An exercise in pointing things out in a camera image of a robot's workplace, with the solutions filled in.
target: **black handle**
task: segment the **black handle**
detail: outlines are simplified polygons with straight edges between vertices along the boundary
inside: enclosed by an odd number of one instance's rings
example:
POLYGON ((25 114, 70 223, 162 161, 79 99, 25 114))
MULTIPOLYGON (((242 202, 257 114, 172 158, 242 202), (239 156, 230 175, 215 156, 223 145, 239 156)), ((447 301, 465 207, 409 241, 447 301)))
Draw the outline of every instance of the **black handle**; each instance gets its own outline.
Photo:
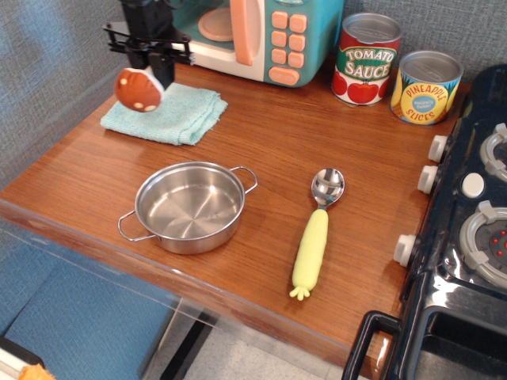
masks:
POLYGON ((19 344, 14 343, 12 340, 8 340, 4 336, 0 336, 0 348, 16 356, 18 359, 23 360, 27 364, 40 364, 44 367, 44 362, 39 356, 23 348, 19 344))
POLYGON ((400 320, 380 311, 370 311, 364 315, 361 327, 357 332, 354 346, 343 370, 341 380, 357 380, 363 366, 364 358, 372 342, 373 334, 377 331, 393 336, 393 341, 400 330, 400 320))

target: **metal pot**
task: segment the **metal pot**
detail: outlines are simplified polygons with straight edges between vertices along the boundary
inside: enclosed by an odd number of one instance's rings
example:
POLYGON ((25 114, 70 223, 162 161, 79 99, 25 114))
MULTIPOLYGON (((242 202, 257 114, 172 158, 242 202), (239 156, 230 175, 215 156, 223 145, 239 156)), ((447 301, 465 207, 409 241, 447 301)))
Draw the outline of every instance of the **metal pot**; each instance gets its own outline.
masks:
POLYGON ((172 253, 207 252, 232 237, 245 206, 245 194, 257 185, 255 173, 244 166, 226 169, 202 161, 168 166, 139 188, 135 210, 118 220, 118 230, 129 241, 156 238, 172 253), (237 169, 253 175, 255 184, 246 191, 233 173, 237 169), (134 213, 151 235, 132 238, 122 231, 122 221, 134 213))

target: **white knob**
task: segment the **white knob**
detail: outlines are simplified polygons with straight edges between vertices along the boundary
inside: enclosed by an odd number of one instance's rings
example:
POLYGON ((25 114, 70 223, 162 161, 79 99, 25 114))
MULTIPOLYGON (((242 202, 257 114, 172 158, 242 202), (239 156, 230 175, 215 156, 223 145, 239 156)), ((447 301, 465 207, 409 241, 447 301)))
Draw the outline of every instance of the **white knob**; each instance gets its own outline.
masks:
POLYGON ((419 177, 417 189, 421 190, 425 194, 429 194, 431 192, 431 188, 433 187, 433 183, 435 182, 437 170, 438 166, 425 166, 422 169, 421 176, 419 177))
POLYGON ((463 194, 471 199, 477 198, 484 191, 484 180, 478 173, 468 174, 461 184, 463 194))
POLYGON ((402 267, 408 265, 414 244, 414 235, 399 235, 398 244, 396 244, 395 249, 395 261, 398 261, 402 267))
POLYGON ((445 144, 447 144, 447 136, 436 135, 433 137, 433 142, 429 148, 428 158, 431 161, 440 163, 442 154, 444 154, 445 144))

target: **wooden tabletop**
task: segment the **wooden tabletop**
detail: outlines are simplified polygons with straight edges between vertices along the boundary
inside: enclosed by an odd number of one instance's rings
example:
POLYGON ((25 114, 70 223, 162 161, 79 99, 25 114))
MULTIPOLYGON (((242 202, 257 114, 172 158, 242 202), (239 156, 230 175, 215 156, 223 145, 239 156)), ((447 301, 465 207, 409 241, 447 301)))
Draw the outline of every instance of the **wooden tabletop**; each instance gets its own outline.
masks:
MULTIPOLYGON (((390 96, 373 106, 339 101, 333 69, 331 57, 309 85, 288 89, 178 66, 176 82, 215 90, 229 104, 201 141, 171 146, 106 131, 99 122, 111 98, 2 191, 0 216, 343 366, 365 313, 399 315, 406 270, 393 260, 396 242, 420 227, 429 198, 417 190, 419 174, 432 164, 433 136, 452 130, 469 86, 460 86, 446 121, 421 127, 399 120, 390 96), (186 161, 257 174, 232 239, 182 256, 155 240, 121 237, 118 218, 133 210, 143 182, 186 161), (312 178, 326 167, 343 173, 345 193, 328 209, 317 287, 299 302, 288 296, 292 267, 317 207, 312 178)), ((146 234, 133 219, 125 229, 146 234)))

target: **yellow spoon handle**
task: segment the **yellow spoon handle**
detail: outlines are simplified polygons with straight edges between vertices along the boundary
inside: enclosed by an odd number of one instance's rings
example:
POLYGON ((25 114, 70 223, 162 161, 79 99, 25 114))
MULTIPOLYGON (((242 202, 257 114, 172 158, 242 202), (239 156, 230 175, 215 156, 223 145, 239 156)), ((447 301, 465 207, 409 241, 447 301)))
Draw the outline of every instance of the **yellow spoon handle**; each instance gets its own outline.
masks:
POLYGON ((310 291, 317 284, 326 249, 328 225, 326 210, 318 209, 311 215, 303 232, 292 272, 294 290, 289 293, 291 297, 297 296, 300 301, 310 297, 310 291))

